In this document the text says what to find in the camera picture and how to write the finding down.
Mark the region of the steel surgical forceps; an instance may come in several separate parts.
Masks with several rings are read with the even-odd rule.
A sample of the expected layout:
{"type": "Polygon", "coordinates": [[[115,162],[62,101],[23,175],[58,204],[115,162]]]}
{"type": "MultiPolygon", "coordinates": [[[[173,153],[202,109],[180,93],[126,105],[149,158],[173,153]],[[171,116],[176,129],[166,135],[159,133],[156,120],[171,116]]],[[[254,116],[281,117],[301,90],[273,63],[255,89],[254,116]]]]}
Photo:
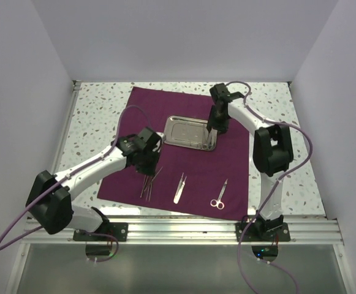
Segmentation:
{"type": "Polygon", "coordinates": [[[147,175],[144,177],[143,186],[142,186],[142,190],[141,190],[141,194],[140,194],[140,198],[143,197],[143,194],[144,194],[144,192],[145,192],[145,190],[146,190],[146,187],[147,187],[149,178],[150,178],[150,177],[147,176],[147,175]]]}

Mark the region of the steel scalpel handle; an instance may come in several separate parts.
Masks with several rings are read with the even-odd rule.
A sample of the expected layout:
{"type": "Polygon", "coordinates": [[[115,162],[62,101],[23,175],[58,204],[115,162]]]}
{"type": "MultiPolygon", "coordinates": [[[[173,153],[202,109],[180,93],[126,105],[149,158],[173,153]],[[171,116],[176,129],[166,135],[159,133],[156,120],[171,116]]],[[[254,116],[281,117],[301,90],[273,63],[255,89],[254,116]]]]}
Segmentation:
{"type": "Polygon", "coordinates": [[[174,203],[174,204],[178,204],[178,191],[179,191],[179,189],[180,189],[180,186],[181,186],[181,183],[182,183],[183,179],[184,179],[184,173],[182,173],[182,175],[181,175],[180,181],[179,181],[179,183],[178,183],[177,190],[176,190],[176,192],[175,192],[175,196],[174,196],[174,198],[173,198],[173,203],[174,203]]]}
{"type": "Polygon", "coordinates": [[[183,179],[183,181],[181,183],[180,189],[178,191],[178,201],[180,200],[181,194],[183,193],[183,189],[184,189],[184,186],[186,184],[186,179],[187,179],[187,176],[184,177],[184,179],[183,179]]]}

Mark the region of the purple surgical cloth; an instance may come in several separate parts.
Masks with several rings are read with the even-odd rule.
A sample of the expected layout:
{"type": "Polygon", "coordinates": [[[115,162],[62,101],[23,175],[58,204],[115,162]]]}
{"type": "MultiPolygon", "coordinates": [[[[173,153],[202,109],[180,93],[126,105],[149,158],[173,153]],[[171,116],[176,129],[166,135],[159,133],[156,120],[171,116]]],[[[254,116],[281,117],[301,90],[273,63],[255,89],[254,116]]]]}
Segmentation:
{"type": "MultiPolygon", "coordinates": [[[[145,126],[162,132],[172,115],[208,119],[213,101],[209,96],[132,88],[119,135],[139,133],[145,126]]],[[[239,221],[248,212],[249,132],[238,122],[229,121],[229,129],[218,135],[216,148],[199,151],[164,145],[158,165],[163,167],[154,182],[151,201],[140,198],[144,176],[134,167],[114,173],[101,182],[97,197],[101,200],[148,208],[239,221]],[[178,204],[173,198],[181,175],[187,176],[178,204]],[[224,209],[210,205],[224,181],[224,209]]]]}

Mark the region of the steel surgical scissors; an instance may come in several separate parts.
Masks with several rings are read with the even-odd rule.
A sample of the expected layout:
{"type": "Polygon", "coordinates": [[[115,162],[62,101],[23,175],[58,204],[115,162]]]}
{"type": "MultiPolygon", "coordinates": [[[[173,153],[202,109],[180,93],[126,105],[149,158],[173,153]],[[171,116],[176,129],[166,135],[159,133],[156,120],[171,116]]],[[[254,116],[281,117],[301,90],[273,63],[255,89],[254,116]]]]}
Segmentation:
{"type": "Polygon", "coordinates": [[[223,185],[222,185],[222,188],[221,188],[221,191],[220,191],[218,197],[217,197],[217,198],[214,198],[214,199],[212,199],[212,200],[210,201],[210,205],[211,205],[212,207],[215,207],[215,208],[217,208],[217,209],[219,209],[219,210],[224,209],[225,204],[224,204],[224,202],[222,201],[222,197],[223,197],[224,192],[225,192],[225,190],[226,190],[227,183],[228,183],[228,179],[226,179],[226,180],[224,181],[224,183],[223,183],[223,185]]]}

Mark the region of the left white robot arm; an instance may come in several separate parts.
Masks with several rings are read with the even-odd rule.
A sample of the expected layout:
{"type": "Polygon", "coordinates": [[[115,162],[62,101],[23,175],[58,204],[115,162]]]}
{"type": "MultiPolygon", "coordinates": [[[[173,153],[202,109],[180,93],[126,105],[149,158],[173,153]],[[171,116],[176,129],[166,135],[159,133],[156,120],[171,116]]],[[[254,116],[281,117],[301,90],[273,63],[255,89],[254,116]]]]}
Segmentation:
{"type": "Polygon", "coordinates": [[[110,234],[108,218],[97,208],[75,206],[73,201],[84,190],[105,177],[134,167],[153,177],[165,142],[165,134],[149,127],[139,134],[119,137],[99,154],[67,170],[36,176],[26,206],[41,227],[50,235],[65,228],[77,229],[95,240],[110,234]]]}

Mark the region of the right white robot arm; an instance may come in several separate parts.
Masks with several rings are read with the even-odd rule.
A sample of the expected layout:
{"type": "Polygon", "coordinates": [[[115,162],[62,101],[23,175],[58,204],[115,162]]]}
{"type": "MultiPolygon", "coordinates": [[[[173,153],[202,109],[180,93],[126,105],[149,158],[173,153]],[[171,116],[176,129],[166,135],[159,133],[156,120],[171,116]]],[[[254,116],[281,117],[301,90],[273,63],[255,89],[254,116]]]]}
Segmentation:
{"type": "Polygon", "coordinates": [[[207,129],[220,134],[228,131],[229,120],[240,123],[254,137],[252,161],[260,173],[261,195],[254,232],[261,240],[269,240],[284,222],[282,215],[281,175],[294,159],[290,128],[255,113],[246,104],[247,95],[230,92],[224,83],[210,89],[213,106],[207,129]]]}

